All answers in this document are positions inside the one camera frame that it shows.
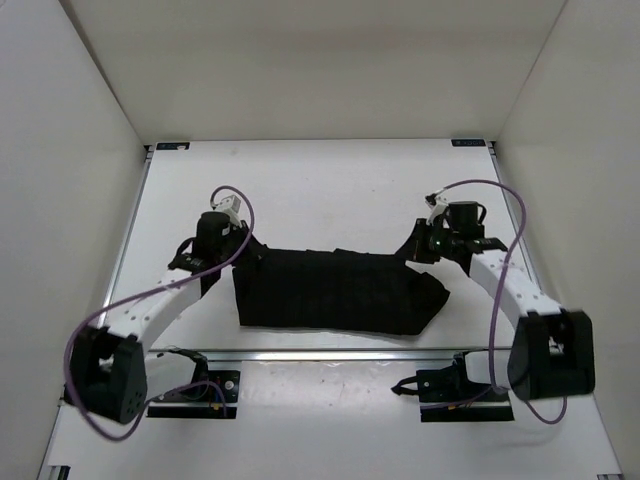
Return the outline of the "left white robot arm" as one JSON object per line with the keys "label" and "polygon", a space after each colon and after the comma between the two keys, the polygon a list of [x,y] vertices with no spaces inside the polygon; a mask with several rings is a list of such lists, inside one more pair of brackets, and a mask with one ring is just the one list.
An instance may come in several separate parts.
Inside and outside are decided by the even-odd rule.
{"label": "left white robot arm", "polygon": [[223,269],[249,254],[257,243],[254,226],[229,209],[204,213],[154,288],[113,303],[120,314],[103,326],[94,324],[102,314],[96,311],[74,330],[63,357],[65,400],[94,430],[97,417],[137,427],[150,403],[173,395],[196,399],[214,390],[226,401],[204,355],[184,347],[151,349]]}

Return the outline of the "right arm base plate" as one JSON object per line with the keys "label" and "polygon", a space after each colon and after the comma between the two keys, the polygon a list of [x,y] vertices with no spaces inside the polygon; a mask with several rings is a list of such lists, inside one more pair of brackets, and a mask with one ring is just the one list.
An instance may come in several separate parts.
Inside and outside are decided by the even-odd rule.
{"label": "right arm base plate", "polygon": [[469,352],[456,353],[450,365],[418,369],[391,388],[398,396],[416,397],[422,423],[489,423],[515,420],[507,393],[470,380]]}

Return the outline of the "black pleated skirt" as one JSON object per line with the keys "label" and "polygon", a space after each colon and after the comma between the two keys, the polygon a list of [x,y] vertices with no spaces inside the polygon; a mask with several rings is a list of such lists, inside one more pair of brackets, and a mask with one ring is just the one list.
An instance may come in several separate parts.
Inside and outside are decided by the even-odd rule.
{"label": "black pleated skirt", "polygon": [[392,255],[270,249],[233,268],[239,323],[416,336],[450,292]]}

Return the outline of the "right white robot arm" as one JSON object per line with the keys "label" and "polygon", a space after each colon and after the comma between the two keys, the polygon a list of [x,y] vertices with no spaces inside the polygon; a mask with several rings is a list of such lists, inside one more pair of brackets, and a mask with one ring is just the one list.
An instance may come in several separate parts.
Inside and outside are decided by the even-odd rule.
{"label": "right white robot arm", "polygon": [[466,352],[448,376],[449,391],[471,400],[484,384],[522,401],[582,396],[595,389],[593,326],[582,310],[568,310],[544,294],[511,260],[508,247],[485,234],[486,208],[432,194],[428,218],[419,218],[401,254],[416,263],[449,260],[493,299],[494,316],[514,330],[507,351],[489,346]]}

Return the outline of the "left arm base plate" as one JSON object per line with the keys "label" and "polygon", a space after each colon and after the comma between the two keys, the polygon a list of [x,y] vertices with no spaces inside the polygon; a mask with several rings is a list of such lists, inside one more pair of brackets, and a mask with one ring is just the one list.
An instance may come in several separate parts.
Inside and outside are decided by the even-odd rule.
{"label": "left arm base plate", "polygon": [[241,387],[239,362],[210,362],[208,379],[212,386],[200,386],[174,393],[153,402],[146,416],[154,419],[234,420]]}

